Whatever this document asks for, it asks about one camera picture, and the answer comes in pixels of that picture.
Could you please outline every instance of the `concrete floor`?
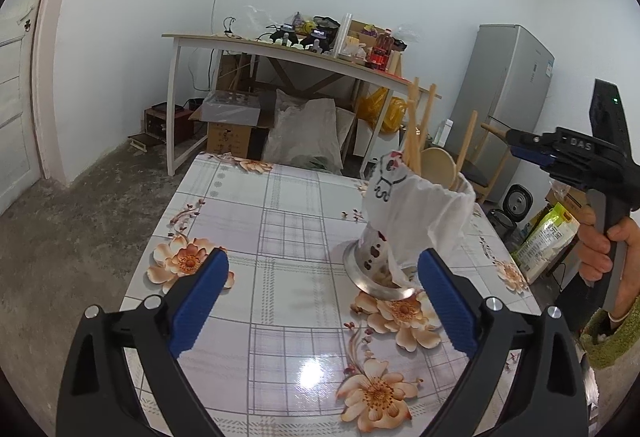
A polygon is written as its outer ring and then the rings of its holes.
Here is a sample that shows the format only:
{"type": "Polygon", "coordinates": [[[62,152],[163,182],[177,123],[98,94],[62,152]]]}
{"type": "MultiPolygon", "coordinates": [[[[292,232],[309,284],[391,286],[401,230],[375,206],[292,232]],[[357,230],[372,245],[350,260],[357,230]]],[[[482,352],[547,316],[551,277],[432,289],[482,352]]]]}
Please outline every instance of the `concrete floor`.
{"type": "Polygon", "coordinates": [[[121,147],[69,189],[37,182],[0,216],[0,367],[50,436],[66,353],[84,308],[120,308],[190,165],[168,177],[163,149],[144,154],[121,147]]]}

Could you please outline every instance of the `dark chair seat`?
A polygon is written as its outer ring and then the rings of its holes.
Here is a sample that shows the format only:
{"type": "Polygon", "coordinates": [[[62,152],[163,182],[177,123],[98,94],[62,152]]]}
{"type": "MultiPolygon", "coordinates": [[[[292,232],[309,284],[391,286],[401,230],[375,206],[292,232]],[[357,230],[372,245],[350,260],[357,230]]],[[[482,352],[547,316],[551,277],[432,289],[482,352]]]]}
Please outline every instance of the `dark chair seat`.
{"type": "MultiPolygon", "coordinates": [[[[457,153],[449,152],[449,154],[454,161],[458,160],[457,153]]],[[[486,188],[489,185],[489,179],[484,176],[475,164],[467,159],[465,159],[465,162],[462,164],[462,175],[464,175],[465,179],[469,182],[478,184],[478,186],[482,186],[482,188],[486,188]]]]}

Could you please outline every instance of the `finger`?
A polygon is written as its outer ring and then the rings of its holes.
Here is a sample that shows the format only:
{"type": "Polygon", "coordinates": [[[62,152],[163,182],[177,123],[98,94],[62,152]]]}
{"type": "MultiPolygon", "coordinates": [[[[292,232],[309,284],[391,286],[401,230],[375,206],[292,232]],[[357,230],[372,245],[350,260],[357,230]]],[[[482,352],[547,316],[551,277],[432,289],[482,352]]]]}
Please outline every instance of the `finger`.
{"type": "Polygon", "coordinates": [[[583,206],[575,215],[578,222],[586,224],[587,226],[594,226],[596,223],[596,212],[590,206],[583,206]]]}
{"type": "Polygon", "coordinates": [[[593,226],[581,224],[578,228],[578,238],[587,247],[591,247],[594,251],[608,255],[611,250],[609,239],[593,226]]]}
{"type": "Polygon", "coordinates": [[[630,247],[640,245],[640,227],[626,216],[607,231],[607,236],[613,242],[626,242],[630,247]]]}
{"type": "Polygon", "coordinates": [[[583,264],[593,267],[600,273],[608,273],[613,268],[611,259],[607,255],[594,251],[583,243],[578,246],[577,255],[583,264]]]}
{"type": "Polygon", "coordinates": [[[602,278],[602,273],[596,271],[593,267],[589,265],[582,264],[580,266],[580,276],[582,276],[585,280],[590,282],[597,282],[602,278]]]}

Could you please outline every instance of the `refrigerator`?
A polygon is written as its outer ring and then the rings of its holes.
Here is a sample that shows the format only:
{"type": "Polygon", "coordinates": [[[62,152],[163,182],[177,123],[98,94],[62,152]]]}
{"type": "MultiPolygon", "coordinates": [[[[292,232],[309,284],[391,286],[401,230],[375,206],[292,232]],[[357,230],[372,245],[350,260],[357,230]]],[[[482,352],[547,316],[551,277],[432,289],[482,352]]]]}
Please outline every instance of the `refrigerator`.
{"type": "MultiPolygon", "coordinates": [[[[480,123],[501,130],[533,132],[553,73],[554,57],[535,36],[520,25],[481,25],[460,88],[451,120],[453,127],[445,148],[459,153],[471,112],[478,122],[469,145],[469,159],[481,140],[480,123]]],[[[475,162],[487,178],[494,175],[506,145],[489,134],[475,162]]],[[[498,202],[507,191],[519,159],[509,157],[488,200],[498,202]]]]}

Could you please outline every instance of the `bracelet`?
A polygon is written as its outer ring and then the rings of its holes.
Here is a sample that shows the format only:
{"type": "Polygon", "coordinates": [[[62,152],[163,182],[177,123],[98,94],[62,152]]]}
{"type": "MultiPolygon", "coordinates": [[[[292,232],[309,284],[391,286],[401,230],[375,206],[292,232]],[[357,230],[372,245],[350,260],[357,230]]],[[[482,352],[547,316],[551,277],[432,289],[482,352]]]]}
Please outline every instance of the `bracelet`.
{"type": "Polygon", "coordinates": [[[614,318],[610,313],[607,313],[607,314],[609,315],[609,321],[610,321],[611,323],[617,323],[617,324],[619,324],[619,323],[622,323],[622,322],[626,319],[626,317],[627,317],[627,316],[629,316],[629,312],[631,312],[631,309],[629,309],[629,310],[627,311],[627,313],[626,313],[624,316],[622,316],[622,317],[620,317],[620,318],[617,318],[617,319],[616,319],[616,318],[614,318]]]}

